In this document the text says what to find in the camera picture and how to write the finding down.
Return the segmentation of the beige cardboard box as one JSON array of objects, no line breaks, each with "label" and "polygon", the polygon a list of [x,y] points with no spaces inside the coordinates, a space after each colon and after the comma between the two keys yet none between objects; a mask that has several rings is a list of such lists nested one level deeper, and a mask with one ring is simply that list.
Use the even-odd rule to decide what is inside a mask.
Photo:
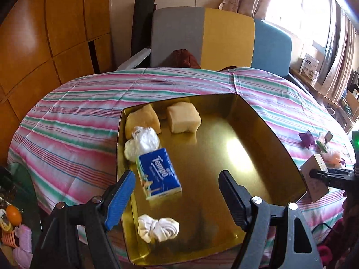
[{"label": "beige cardboard box", "polygon": [[327,166],[320,154],[312,155],[305,163],[300,167],[300,171],[305,181],[307,191],[312,202],[320,200],[329,193],[328,187],[321,181],[310,176],[311,170],[327,171]]}]

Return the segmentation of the purple packet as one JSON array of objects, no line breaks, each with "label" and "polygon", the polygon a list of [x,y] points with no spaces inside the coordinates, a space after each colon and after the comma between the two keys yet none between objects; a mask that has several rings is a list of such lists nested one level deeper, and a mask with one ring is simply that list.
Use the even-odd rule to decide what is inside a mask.
[{"label": "purple packet", "polygon": [[345,159],[341,159],[340,161],[339,161],[339,163],[340,163],[340,165],[342,166],[342,167],[346,167],[346,161],[345,161]]},{"label": "purple packet", "polygon": [[309,130],[307,132],[299,133],[298,136],[301,139],[303,147],[310,149],[311,146],[316,145],[316,140]]}]

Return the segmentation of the peach silicone cup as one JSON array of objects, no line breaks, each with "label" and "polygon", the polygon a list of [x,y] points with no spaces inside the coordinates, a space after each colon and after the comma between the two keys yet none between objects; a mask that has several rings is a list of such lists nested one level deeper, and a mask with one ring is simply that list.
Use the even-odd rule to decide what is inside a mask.
[{"label": "peach silicone cup", "polygon": [[324,162],[330,165],[335,166],[341,163],[341,155],[339,152],[335,152],[335,151],[322,152],[321,156]]}]

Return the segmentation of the blue Tempo tissue pack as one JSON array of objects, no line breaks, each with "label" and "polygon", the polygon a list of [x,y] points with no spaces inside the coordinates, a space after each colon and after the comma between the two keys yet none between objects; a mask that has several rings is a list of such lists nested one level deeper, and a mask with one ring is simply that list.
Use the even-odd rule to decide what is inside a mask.
[{"label": "blue Tempo tissue pack", "polygon": [[166,148],[139,156],[136,159],[136,166],[147,200],[182,192],[180,181]]}]

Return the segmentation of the white plastic bag ball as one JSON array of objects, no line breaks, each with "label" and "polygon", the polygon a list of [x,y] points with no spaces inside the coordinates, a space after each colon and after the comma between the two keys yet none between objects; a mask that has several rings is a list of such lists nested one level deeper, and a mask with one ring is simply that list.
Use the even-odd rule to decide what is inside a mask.
[{"label": "white plastic bag ball", "polygon": [[153,152],[160,148],[160,138],[156,131],[149,127],[135,126],[132,132],[132,138],[124,146],[124,156],[130,162],[144,154]]}]

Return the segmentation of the gold metal tin tray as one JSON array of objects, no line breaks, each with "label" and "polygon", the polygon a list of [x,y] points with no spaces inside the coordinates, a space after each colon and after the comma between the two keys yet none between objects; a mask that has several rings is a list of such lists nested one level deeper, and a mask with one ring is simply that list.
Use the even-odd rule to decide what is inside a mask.
[{"label": "gold metal tin tray", "polygon": [[[124,214],[122,230],[129,260],[143,267],[203,259],[240,244],[245,236],[235,225],[219,189],[219,173],[227,170],[251,195],[286,205],[299,200],[305,184],[284,145],[259,114],[234,93],[186,97],[201,117],[195,133],[173,134],[167,108],[173,99],[152,107],[160,119],[161,146],[180,181],[180,193],[147,200],[136,183]],[[142,214],[171,217],[179,235],[162,243],[146,243],[138,235]]]}]

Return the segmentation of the yellow sponge block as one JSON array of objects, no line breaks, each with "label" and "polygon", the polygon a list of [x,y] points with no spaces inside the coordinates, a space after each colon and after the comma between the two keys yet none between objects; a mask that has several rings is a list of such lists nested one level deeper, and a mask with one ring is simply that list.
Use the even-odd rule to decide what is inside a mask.
[{"label": "yellow sponge block", "polygon": [[192,103],[178,102],[167,108],[167,119],[173,134],[196,133],[201,125],[201,117]]},{"label": "yellow sponge block", "polygon": [[128,115],[125,124],[125,136],[129,140],[135,127],[152,128],[157,134],[161,133],[160,120],[151,104]]}]

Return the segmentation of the striped pink green bedspread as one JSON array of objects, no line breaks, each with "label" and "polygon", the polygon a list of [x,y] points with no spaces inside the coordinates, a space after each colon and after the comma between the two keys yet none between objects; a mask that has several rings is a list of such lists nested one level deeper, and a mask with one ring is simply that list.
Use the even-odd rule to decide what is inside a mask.
[{"label": "striped pink green bedspread", "polygon": [[[259,114],[298,170],[318,152],[301,143],[298,134],[308,130],[314,137],[330,131],[329,149],[339,152],[348,168],[354,164],[348,135],[314,98],[278,75],[252,68],[224,72],[148,68],[77,78],[48,93],[25,115],[12,138],[8,161],[28,169],[38,203],[46,212],[58,202],[85,203],[101,195],[126,169],[136,169],[124,157],[126,139],[119,130],[129,113],[156,101],[173,99],[175,104],[187,102],[186,97],[225,93],[241,96]],[[343,216],[344,195],[339,189],[331,189],[316,202],[305,190],[295,202],[316,242]],[[142,214],[137,222],[138,235],[146,243],[171,241],[180,232],[179,222],[171,217]],[[109,238],[120,260],[131,262],[122,222]],[[229,268],[239,246],[203,259],[147,268]]]}]

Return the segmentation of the green glass side table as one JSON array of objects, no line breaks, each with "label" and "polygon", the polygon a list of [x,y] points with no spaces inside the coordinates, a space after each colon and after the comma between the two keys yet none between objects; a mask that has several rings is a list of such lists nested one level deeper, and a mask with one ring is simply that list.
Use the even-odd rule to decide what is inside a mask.
[{"label": "green glass side table", "polygon": [[31,175],[20,163],[12,163],[7,169],[12,174],[16,190],[14,206],[22,210],[22,222],[32,230],[33,238],[36,238],[41,234],[41,219]]}]

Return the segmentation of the orange fruit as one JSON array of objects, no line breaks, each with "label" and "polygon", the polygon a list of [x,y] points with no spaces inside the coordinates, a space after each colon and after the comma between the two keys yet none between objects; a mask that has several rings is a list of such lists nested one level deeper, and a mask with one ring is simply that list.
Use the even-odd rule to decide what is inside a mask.
[{"label": "orange fruit", "polygon": [[8,221],[13,226],[19,226],[22,222],[22,215],[20,211],[13,205],[9,205],[6,207],[6,215]]}]

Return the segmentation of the pink baby clothes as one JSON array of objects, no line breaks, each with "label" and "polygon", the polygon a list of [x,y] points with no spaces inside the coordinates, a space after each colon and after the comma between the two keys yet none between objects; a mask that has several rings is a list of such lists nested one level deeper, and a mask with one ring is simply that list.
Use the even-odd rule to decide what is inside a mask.
[{"label": "pink baby clothes", "polygon": [[28,226],[20,224],[14,232],[19,242],[19,246],[13,250],[14,260],[20,268],[28,269],[33,258],[32,231]]}]

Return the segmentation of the dark red cushion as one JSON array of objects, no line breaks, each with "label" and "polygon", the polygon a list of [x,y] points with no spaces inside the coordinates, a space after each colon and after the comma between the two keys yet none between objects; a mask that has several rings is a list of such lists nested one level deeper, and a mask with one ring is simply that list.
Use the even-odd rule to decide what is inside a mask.
[{"label": "dark red cushion", "polygon": [[173,51],[163,62],[163,67],[201,69],[200,64],[187,49]]}]

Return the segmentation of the grey yellow blue sofa chair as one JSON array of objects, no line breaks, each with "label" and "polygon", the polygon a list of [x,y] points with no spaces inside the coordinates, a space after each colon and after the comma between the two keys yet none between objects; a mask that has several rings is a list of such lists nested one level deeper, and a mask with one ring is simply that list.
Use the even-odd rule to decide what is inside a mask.
[{"label": "grey yellow blue sofa chair", "polygon": [[285,77],[292,41],[278,28],[250,16],[203,7],[168,7],[154,11],[149,47],[118,69],[134,69],[146,59],[150,67],[179,67],[182,50],[202,69],[251,67]]}]

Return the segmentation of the wooden wardrobe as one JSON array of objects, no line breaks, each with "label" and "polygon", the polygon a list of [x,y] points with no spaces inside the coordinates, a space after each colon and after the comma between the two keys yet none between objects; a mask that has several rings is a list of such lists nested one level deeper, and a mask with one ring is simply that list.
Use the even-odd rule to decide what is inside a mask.
[{"label": "wooden wardrobe", "polygon": [[40,99],[75,78],[113,69],[109,0],[17,0],[1,21],[1,165]]}]

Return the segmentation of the black rolled mat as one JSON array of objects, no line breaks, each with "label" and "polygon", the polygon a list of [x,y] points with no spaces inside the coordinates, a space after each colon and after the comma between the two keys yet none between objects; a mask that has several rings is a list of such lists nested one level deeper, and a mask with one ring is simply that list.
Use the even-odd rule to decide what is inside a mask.
[{"label": "black rolled mat", "polygon": [[131,56],[150,47],[155,10],[155,0],[135,0],[131,31]]}]

